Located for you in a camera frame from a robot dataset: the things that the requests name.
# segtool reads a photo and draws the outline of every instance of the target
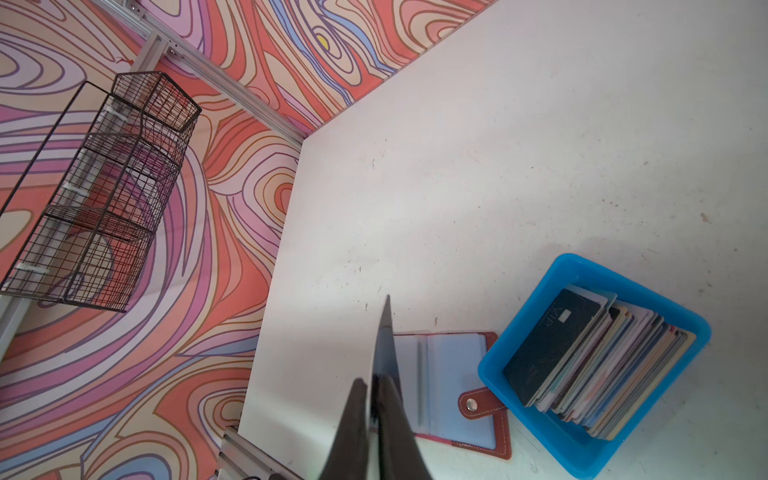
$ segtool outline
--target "patterned wall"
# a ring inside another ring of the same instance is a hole
[[[311,132],[492,0],[139,0]]]
[[[82,0],[0,1],[0,201],[84,79],[136,41]],[[125,314],[37,303],[0,363],[0,479],[207,479],[240,417],[298,152],[202,81],[187,161]],[[18,251],[93,113],[68,115],[11,211]]]

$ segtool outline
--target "black vip card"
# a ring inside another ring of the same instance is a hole
[[[504,368],[504,375],[527,406],[541,384],[602,306],[562,290]]]

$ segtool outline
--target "white table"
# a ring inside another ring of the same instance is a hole
[[[315,478],[386,293],[396,331],[501,332],[560,253],[707,318],[599,478],[768,477],[768,17],[499,0],[304,144],[240,434]],[[419,440],[435,477],[570,478]]]

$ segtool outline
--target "card holder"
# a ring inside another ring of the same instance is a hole
[[[416,436],[511,458],[506,407],[477,373],[497,338],[493,332],[395,335],[403,405]]]

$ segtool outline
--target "wire basket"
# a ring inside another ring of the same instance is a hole
[[[125,311],[201,109],[159,71],[118,74],[101,91],[104,102],[0,293]]]

